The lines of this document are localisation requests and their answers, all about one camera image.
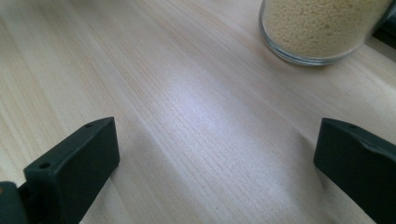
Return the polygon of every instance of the table surface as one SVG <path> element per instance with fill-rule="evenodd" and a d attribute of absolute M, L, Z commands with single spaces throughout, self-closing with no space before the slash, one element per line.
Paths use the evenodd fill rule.
<path fill-rule="evenodd" d="M 115 117 L 81 223 L 373 223 L 312 160 L 322 118 L 396 143 L 396 50 L 277 58 L 260 0 L 0 0 L 0 179 Z"/>

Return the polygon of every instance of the wood grain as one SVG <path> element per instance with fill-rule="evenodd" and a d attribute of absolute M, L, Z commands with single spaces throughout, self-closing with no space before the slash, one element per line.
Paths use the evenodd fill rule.
<path fill-rule="evenodd" d="M 277 58 L 260 0 L 0 0 L 0 179 L 114 116 L 81 223 L 373 223 L 312 160 L 323 117 L 396 143 L 395 50 Z"/>

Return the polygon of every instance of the black clamp jaw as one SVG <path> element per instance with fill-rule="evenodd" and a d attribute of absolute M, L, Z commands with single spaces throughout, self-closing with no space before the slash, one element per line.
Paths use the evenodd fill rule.
<path fill-rule="evenodd" d="M 82 126 L 29 164 L 18 189 L 0 182 L 0 223 L 78 224 L 119 162 L 113 118 Z"/>
<path fill-rule="evenodd" d="M 396 224 L 396 146 L 353 124 L 323 119 L 314 164 L 375 222 Z"/>

